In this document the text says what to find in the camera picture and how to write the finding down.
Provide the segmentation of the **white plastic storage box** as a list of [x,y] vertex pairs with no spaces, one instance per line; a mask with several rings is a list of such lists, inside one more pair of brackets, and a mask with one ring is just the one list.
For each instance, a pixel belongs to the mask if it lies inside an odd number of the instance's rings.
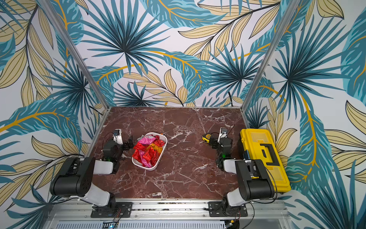
[[[144,167],[144,166],[143,166],[143,164],[140,164],[140,163],[139,163],[138,161],[136,161],[134,158],[132,158],[132,163],[133,163],[135,166],[139,167],[139,168],[142,168],[142,169],[145,169],[145,170],[148,170],[148,171],[153,171],[153,170],[155,170],[155,169],[157,168],[157,166],[158,166],[159,162],[161,161],[161,159],[162,159],[162,157],[163,157],[164,151],[165,151],[165,149],[166,149],[166,147],[167,147],[167,144],[168,144],[168,139],[167,139],[167,137],[166,137],[164,134],[158,134],[158,133],[155,133],[155,132],[149,132],[149,133],[147,133],[147,134],[145,134],[145,135],[153,135],[153,136],[155,136],[155,137],[157,138],[157,140],[155,140],[155,142],[154,142],[153,144],[156,144],[156,145],[158,145],[158,146],[160,146],[160,147],[163,147],[163,151],[162,151],[162,153],[160,154],[160,157],[159,157],[159,159],[158,159],[158,161],[157,161],[156,165],[155,165],[155,166],[153,166],[152,168],[146,168],[146,167]],[[142,159],[142,155],[146,152],[146,150],[147,150],[148,148],[151,148],[151,144],[150,144],[150,145],[142,145],[142,144],[138,143],[138,141],[137,141],[137,144],[133,147],[133,149],[134,149],[134,151],[135,151],[136,149],[140,150],[140,155],[141,155],[141,159]]]

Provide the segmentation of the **red tea bag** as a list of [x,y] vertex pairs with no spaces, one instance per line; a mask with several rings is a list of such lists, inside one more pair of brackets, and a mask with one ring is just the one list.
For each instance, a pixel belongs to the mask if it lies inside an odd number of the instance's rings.
[[153,148],[148,148],[146,152],[142,155],[142,164],[146,168],[152,168],[156,165],[160,154],[157,150]]
[[142,164],[140,150],[136,149],[132,155],[132,158],[134,158],[136,161],[138,161],[140,164]]

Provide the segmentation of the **magenta tea bag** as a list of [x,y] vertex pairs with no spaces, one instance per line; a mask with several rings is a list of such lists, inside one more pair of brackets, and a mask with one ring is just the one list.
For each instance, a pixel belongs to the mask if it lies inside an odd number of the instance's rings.
[[144,137],[142,137],[138,143],[142,144],[142,145],[150,145],[152,143],[155,142],[155,140],[157,140],[157,138],[153,135],[145,135]]

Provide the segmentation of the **orange tea bag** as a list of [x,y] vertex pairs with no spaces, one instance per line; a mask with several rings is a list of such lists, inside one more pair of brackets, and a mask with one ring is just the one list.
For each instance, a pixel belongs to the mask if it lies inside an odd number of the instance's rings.
[[157,153],[160,155],[163,151],[163,147],[160,147],[156,144],[151,144],[151,148],[154,149],[155,151],[157,151]]

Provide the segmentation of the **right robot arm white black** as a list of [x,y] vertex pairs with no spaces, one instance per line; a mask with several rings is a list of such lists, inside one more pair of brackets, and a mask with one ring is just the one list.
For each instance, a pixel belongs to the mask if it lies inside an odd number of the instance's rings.
[[238,141],[239,159],[232,157],[233,140],[224,136],[205,134],[202,139],[216,150],[216,166],[224,172],[235,174],[238,188],[224,195],[221,208],[238,208],[250,202],[274,198],[276,187],[267,168],[260,159],[253,159],[241,140]]

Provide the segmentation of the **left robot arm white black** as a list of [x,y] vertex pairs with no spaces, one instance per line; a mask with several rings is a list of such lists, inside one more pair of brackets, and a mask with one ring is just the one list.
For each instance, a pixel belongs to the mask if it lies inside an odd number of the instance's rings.
[[65,161],[51,182],[50,193],[59,197],[77,198],[95,208],[116,209],[114,194],[94,185],[92,179],[94,175],[116,174],[123,152],[133,147],[131,136],[127,142],[121,145],[115,143],[107,148],[103,160],[85,157]]

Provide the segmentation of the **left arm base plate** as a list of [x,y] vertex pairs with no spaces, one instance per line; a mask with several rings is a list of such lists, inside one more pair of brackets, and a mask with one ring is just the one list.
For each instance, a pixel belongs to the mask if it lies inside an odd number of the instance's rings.
[[91,218],[130,218],[132,202],[116,202],[112,207],[92,207]]

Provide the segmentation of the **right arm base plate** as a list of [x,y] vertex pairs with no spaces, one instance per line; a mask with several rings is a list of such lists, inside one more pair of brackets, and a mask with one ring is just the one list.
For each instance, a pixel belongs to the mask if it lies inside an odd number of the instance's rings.
[[247,217],[248,213],[244,206],[232,207],[222,201],[210,201],[208,202],[208,208],[210,217]]

